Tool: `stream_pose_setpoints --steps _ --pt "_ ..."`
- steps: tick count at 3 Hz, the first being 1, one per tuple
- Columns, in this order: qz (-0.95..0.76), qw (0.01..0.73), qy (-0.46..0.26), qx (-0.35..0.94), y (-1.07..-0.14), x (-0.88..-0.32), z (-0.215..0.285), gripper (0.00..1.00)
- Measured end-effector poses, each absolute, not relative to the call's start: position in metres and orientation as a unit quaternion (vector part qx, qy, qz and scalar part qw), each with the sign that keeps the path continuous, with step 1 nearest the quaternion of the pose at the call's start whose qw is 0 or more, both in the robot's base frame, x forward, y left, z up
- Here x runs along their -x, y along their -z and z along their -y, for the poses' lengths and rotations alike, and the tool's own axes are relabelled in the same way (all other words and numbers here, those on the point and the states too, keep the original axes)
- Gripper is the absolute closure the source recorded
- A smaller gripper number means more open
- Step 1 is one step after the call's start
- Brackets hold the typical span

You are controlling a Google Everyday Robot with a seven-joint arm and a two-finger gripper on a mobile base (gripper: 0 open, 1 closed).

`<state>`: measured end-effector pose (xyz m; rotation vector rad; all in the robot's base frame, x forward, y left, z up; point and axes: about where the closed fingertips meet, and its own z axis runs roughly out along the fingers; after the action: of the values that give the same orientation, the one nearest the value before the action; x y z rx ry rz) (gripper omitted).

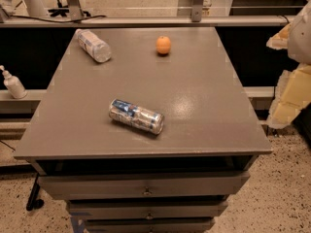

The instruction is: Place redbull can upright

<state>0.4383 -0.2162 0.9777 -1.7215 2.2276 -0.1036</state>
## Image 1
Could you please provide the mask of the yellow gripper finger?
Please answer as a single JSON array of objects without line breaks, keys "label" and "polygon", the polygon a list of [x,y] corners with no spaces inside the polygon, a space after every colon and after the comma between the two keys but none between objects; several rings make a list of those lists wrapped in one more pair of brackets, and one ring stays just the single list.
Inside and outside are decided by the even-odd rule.
[{"label": "yellow gripper finger", "polygon": [[267,125],[274,129],[285,128],[310,103],[311,65],[299,64],[292,72],[285,70],[277,82]]},{"label": "yellow gripper finger", "polygon": [[266,45],[274,50],[286,50],[288,48],[290,28],[290,23],[284,26],[278,33],[269,38]]}]

